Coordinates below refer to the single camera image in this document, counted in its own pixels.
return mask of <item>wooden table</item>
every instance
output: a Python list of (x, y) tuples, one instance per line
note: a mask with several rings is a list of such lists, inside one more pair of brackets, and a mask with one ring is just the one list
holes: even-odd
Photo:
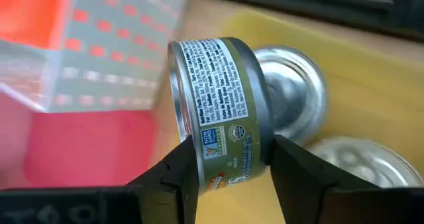
[[(220, 34), (221, 27), (227, 19), (232, 18), (243, 9), (247, 8), (255, 9), (273, 17), (299, 24), (314, 31), (330, 34), (333, 37), (341, 38), (345, 41), (358, 44), (371, 50), (376, 50), (383, 54), (398, 56), (399, 58), (415, 62), (414, 66), (420, 66), (422, 61), (424, 61), (424, 46), (416, 42), (392, 38), (381, 34), (373, 34), (371, 32), (364, 32), (339, 25), (332, 25), (321, 21), (314, 21), (275, 11), (248, 7), (246, 5), (223, 0), (189, 0), (187, 4), (187, 13), (185, 14), (185, 18), (181, 26), (181, 33), (178, 39), (216, 37)], [(169, 152), (172, 147), (178, 144), (179, 141), (174, 122), (174, 108), (172, 100), (170, 99), (171, 94), (168, 78), (164, 78), (164, 81), (165, 82), (158, 96), (155, 112), (155, 116), (157, 121), (160, 123), (160, 127), (158, 132), (156, 154), (154, 155), (153, 161), (158, 160), (164, 154)], [(343, 80), (341, 80), (341, 82), (335, 82), (342, 83), (344, 85), (343, 89), (350, 89), (352, 92), (356, 93), (366, 93), (366, 90), (368, 89), (367, 87), (362, 87), (361, 89), (352, 87), (348, 84), (348, 82), (343, 83)], [(373, 94), (370, 93), (367, 95), (370, 99), (373, 99)], [(343, 95), (337, 97), (337, 102), (343, 102), (345, 100), (344, 98), (345, 97), (343, 97)], [(414, 147), (408, 148), (408, 152), (413, 152)], [(282, 217), (269, 174), (263, 175), (256, 180), (248, 182), (247, 184), (224, 188), (222, 190), (204, 194), (199, 198), (197, 223), (258, 224), (283, 222), (284, 219)]]

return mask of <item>can label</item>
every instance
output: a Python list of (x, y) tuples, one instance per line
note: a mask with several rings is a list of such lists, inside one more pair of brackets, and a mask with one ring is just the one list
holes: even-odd
[(260, 142), (252, 88), (230, 40), (180, 42), (197, 111), (205, 185), (210, 190), (260, 173)]

